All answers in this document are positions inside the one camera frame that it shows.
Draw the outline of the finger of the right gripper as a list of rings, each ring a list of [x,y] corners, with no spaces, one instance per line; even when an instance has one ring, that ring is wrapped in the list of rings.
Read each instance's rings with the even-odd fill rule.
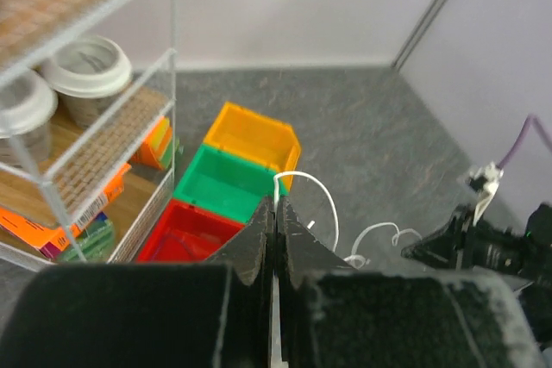
[[[416,247],[452,247],[455,243],[457,216],[452,215],[448,221],[431,234],[418,241]]]
[[[446,234],[431,234],[405,246],[401,257],[415,260],[434,269],[454,269],[453,239]]]

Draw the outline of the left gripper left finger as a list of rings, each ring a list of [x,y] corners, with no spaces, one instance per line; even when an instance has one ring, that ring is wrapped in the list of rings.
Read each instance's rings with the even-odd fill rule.
[[[267,367],[273,202],[206,260],[38,272],[1,338],[4,367]]]

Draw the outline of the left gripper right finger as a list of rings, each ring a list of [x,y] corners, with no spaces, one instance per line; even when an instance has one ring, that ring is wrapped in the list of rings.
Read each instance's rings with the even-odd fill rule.
[[[358,271],[275,218],[281,346],[291,367],[540,367],[518,300],[489,271]]]

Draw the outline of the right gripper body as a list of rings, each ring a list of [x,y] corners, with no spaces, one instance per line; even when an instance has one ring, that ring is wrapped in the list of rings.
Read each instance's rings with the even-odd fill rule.
[[[449,268],[455,270],[473,269],[475,230],[474,208],[470,204],[458,205],[451,215],[448,231],[451,234]]]

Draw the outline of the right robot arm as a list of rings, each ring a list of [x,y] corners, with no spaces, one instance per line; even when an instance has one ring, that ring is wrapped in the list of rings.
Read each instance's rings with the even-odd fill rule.
[[[401,251],[405,259],[434,269],[476,267],[528,281],[517,297],[541,345],[551,341],[551,205],[541,203],[529,216],[523,234],[499,228],[475,208],[460,204],[445,225]]]

